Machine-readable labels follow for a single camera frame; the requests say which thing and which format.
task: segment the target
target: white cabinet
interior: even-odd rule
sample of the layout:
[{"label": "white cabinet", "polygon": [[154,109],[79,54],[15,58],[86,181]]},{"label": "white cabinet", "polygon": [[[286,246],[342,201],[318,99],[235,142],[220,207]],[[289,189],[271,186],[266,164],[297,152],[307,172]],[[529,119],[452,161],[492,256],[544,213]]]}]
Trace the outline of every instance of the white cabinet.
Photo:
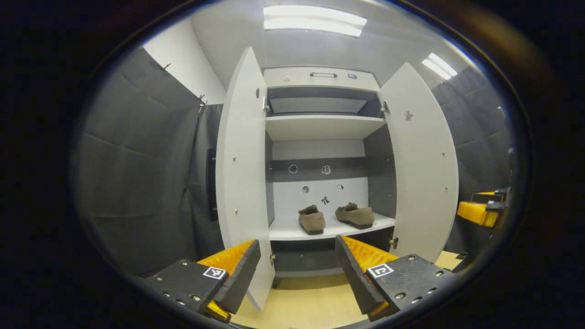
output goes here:
[{"label": "white cabinet", "polygon": [[[296,98],[303,101],[288,101],[286,111],[269,112],[267,117],[265,104],[274,107],[274,100]],[[311,108],[311,99],[317,98],[330,99],[330,104],[341,108],[344,100],[353,104],[323,114],[322,108]],[[381,112],[384,102],[389,112]],[[372,138],[381,139],[378,143]],[[265,162],[265,143],[272,145],[276,159]],[[381,167],[391,175],[374,173]],[[270,227],[266,169],[274,180],[275,219]],[[393,190],[381,191],[381,186]],[[275,275],[271,241],[325,241],[338,234],[395,227],[399,243],[391,253],[417,253],[434,262],[450,233],[457,190],[449,127],[432,93],[409,64],[380,88],[370,73],[339,68],[267,68],[262,76],[253,50],[244,51],[219,127],[216,192],[226,248],[260,240],[261,258],[248,291],[258,309],[264,306]],[[359,207],[372,206],[375,225],[359,230],[337,221],[335,209],[350,201]],[[298,210],[311,204],[326,217],[323,234],[307,235],[298,223]]]}]

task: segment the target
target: brown slipper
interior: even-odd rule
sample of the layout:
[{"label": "brown slipper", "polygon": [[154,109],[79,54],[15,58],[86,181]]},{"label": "brown slipper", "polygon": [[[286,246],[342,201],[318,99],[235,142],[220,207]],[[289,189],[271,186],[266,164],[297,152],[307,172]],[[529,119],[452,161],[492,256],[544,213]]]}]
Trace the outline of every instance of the brown slipper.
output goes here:
[{"label": "brown slipper", "polygon": [[335,210],[335,217],[338,221],[359,229],[370,228],[374,224],[374,212],[372,212],[371,207],[359,209],[355,203],[338,207]]},{"label": "brown slipper", "polygon": [[316,205],[299,210],[298,222],[308,235],[322,234],[325,228],[325,216]]}]

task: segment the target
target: drawer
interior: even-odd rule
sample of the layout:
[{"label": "drawer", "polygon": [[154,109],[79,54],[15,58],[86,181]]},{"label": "drawer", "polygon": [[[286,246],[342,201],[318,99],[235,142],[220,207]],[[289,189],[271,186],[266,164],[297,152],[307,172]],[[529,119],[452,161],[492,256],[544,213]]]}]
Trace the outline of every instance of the drawer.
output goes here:
[{"label": "drawer", "polygon": [[380,89],[372,73],[331,67],[266,68],[264,69],[264,80],[268,88],[332,87],[372,92],[377,92]]}]

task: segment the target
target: ceiling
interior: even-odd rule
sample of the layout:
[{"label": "ceiling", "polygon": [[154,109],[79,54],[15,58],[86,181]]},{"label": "ceiling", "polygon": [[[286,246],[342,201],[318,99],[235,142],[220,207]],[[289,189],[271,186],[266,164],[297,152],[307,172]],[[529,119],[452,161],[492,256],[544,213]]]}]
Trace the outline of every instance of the ceiling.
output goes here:
[{"label": "ceiling", "polygon": [[[262,7],[318,5],[367,18],[359,37],[317,30],[263,28]],[[384,84],[405,62],[431,87],[442,79],[421,62],[431,52],[460,71],[467,62],[417,17],[374,1],[224,0],[200,8],[191,17],[195,35],[213,70],[228,89],[242,52],[252,46],[261,68],[325,66],[374,73]]]}]

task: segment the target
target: fluorescent light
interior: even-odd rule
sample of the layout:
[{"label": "fluorescent light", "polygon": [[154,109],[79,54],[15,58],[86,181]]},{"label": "fluorescent light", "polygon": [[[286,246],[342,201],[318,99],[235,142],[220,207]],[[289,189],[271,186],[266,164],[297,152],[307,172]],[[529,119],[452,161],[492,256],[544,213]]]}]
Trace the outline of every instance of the fluorescent light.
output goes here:
[{"label": "fluorescent light", "polygon": [[451,67],[451,65],[447,64],[447,62],[445,62],[442,58],[435,55],[435,53],[431,53],[429,55],[429,59],[434,61],[438,66],[440,66],[443,70],[447,71],[447,73],[449,73],[450,75],[452,75],[452,76],[457,75],[457,71],[455,71],[453,69],[453,67]]},{"label": "fluorescent light", "polygon": [[283,5],[264,7],[264,29],[311,29],[360,36],[367,19],[335,9]]},{"label": "fluorescent light", "polygon": [[437,64],[431,62],[428,59],[425,59],[424,61],[422,61],[422,64],[424,66],[428,67],[429,69],[433,70],[436,74],[439,74],[445,80],[448,80],[448,79],[451,78],[451,76],[449,75],[449,73],[445,72]]}]

